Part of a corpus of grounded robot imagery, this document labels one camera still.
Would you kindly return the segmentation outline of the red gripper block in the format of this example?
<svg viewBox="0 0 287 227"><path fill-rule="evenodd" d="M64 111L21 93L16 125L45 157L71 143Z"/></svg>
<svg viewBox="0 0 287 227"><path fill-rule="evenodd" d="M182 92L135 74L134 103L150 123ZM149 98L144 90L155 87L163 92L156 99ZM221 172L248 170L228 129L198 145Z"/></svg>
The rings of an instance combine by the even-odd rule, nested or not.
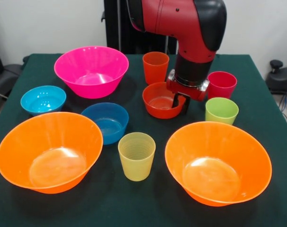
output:
<svg viewBox="0 0 287 227"><path fill-rule="evenodd" d="M179 95L185 96L185 102L182 107L182 114L186 115L191 99L196 101L202 101L207 95L207 89L209 86L209 81L205 80L198 87L187 87L182 85L176 80L167 79L167 89L174 93L174 99L172 103L172 108L175 108L179 105Z"/></svg>

